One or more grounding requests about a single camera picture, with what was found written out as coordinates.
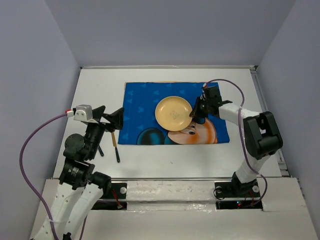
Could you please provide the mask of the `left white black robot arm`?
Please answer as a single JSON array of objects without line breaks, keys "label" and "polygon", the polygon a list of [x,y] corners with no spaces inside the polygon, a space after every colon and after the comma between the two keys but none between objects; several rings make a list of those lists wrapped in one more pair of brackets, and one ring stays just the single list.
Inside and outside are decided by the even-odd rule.
[{"label": "left white black robot arm", "polygon": [[64,116],[86,125],[85,134],[74,133],[64,142],[65,157],[51,206],[44,203],[47,217],[35,234],[35,240],[73,240],[94,204],[108,196],[111,177],[94,170],[90,163],[99,150],[104,133],[121,130],[124,108],[105,113],[104,105],[92,108],[78,105],[66,110]]}]

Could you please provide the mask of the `tan round plate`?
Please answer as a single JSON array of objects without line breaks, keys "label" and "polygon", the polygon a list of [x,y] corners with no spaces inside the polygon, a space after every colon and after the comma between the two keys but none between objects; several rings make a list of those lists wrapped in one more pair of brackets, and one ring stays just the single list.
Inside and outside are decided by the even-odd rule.
[{"label": "tan round plate", "polygon": [[192,121],[191,104],[179,96],[163,98],[155,107],[155,119],[165,130],[177,132],[185,129]]}]

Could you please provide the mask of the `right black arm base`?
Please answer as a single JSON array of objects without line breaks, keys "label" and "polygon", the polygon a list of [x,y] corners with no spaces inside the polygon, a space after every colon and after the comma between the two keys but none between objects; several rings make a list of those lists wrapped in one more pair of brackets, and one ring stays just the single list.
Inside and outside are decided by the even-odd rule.
[{"label": "right black arm base", "polygon": [[253,210],[263,209],[262,202],[256,203],[260,197],[257,180],[245,183],[238,188],[231,181],[214,183],[213,196],[216,199],[217,210]]}]

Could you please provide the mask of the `gold knife dark handle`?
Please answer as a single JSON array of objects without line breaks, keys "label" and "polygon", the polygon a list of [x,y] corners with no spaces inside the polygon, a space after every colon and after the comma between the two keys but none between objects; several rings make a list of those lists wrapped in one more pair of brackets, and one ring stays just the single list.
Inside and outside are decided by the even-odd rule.
[{"label": "gold knife dark handle", "polygon": [[115,150],[116,161],[117,161],[118,163],[120,163],[121,160],[120,160],[120,155],[119,155],[119,151],[118,151],[118,147],[117,147],[115,132],[112,132],[112,133],[111,133],[111,139],[112,139],[112,145],[113,145],[114,150]]}]

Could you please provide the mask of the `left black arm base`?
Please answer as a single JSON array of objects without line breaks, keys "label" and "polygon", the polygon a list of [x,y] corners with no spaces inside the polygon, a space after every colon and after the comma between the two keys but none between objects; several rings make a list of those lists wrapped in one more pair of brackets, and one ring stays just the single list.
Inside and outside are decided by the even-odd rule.
[{"label": "left black arm base", "polygon": [[113,182],[108,193],[104,193],[93,205],[92,210],[118,211],[127,209],[127,183]]}]

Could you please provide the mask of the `blue cartoon placemat cloth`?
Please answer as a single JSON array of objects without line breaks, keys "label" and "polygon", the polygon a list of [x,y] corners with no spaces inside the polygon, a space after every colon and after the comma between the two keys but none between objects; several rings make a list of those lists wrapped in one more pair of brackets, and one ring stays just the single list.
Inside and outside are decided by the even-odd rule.
[{"label": "blue cartoon placemat cloth", "polygon": [[225,120],[209,115],[192,121],[181,131],[168,131],[156,120],[156,107],[164,98],[177,96],[194,106],[202,82],[129,82],[125,85],[120,145],[210,145],[229,143]]}]

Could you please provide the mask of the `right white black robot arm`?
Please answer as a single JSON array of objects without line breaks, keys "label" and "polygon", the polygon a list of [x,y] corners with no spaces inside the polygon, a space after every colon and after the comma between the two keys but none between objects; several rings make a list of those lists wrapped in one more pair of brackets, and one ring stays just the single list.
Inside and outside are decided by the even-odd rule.
[{"label": "right white black robot arm", "polygon": [[238,126],[244,161],[233,174],[230,190],[235,196],[242,196],[248,191],[248,184],[256,180],[266,160],[283,147],[276,119],[270,111],[247,110],[222,100],[218,86],[205,84],[190,116],[197,120],[209,115]]}]

